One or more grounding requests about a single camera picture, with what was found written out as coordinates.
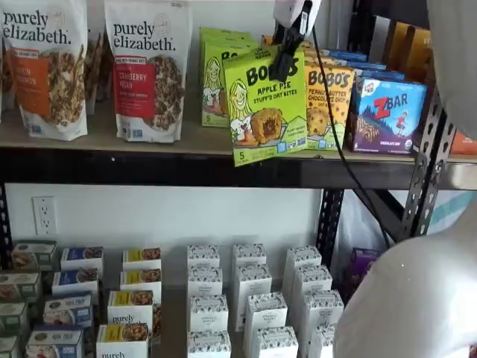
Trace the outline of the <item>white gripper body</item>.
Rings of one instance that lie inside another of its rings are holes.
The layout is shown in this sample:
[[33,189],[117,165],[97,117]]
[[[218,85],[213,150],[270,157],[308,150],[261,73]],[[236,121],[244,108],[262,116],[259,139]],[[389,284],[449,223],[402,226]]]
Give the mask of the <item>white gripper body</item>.
[[320,10],[321,0],[275,1],[274,19],[285,28],[296,28],[304,37],[312,33]]

